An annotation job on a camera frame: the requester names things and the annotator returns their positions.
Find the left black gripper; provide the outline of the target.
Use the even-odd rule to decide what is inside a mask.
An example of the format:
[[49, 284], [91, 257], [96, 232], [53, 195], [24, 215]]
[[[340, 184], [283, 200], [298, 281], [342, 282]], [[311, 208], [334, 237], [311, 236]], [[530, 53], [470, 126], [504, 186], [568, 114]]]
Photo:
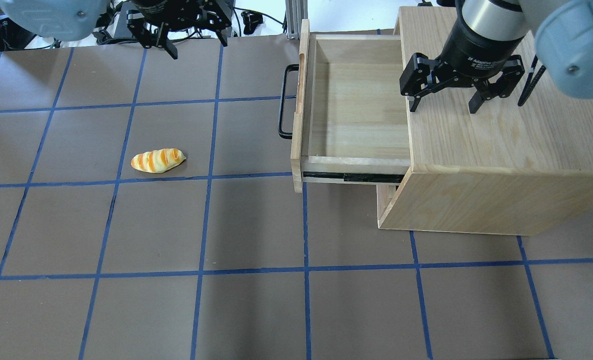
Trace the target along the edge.
[[[133, 33], [145, 32], [147, 25], [169, 32], [187, 28], [208, 30], [216, 34], [223, 47], [228, 46], [231, 28], [230, 5], [225, 0], [132, 0], [135, 10], [127, 15], [127, 28]], [[159, 48], [177, 60], [178, 49], [167, 35], [159, 37]]]

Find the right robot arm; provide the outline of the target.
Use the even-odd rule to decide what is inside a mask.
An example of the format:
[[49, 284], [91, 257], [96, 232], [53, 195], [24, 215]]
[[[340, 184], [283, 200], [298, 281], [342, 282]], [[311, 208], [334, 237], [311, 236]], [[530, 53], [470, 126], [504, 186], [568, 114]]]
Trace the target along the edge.
[[475, 88], [471, 114], [526, 83], [522, 107], [548, 72], [572, 98], [593, 100], [593, 0], [438, 0], [456, 20], [436, 58], [415, 52], [399, 78], [411, 112], [446, 88]]

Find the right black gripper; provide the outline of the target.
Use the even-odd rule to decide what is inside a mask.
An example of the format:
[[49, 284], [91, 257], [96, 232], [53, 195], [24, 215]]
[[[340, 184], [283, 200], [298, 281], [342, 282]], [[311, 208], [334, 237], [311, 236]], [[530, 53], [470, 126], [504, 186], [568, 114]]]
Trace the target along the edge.
[[417, 111], [423, 96], [446, 87], [485, 88], [468, 101], [470, 114], [476, 114], [490, 98], [508, 97], [525, 73], [520, 55], [514, 55], [522, 40], [486, 38], [465, 20], [456, 20], [438, 57], [413, 53], [399, 78], [400, 93], [408, 96], [410, 112]]

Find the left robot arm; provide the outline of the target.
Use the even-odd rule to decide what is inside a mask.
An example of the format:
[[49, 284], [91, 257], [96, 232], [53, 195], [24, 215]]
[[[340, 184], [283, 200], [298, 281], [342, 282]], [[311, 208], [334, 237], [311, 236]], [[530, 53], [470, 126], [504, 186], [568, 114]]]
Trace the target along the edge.
[[[107, 13], [108, 0], [0, 0], [0, 11], [20, 27], [40, 36], [61, 41], [79, 41], [97, 27]], [[170, 32], [188, 28], [214, 32], [227, 45], [231, 16], [224, 0], [133, 0], [135, 9], [127, 15], [126, 26], [143, 48], [165, 50], [178, 59]]]

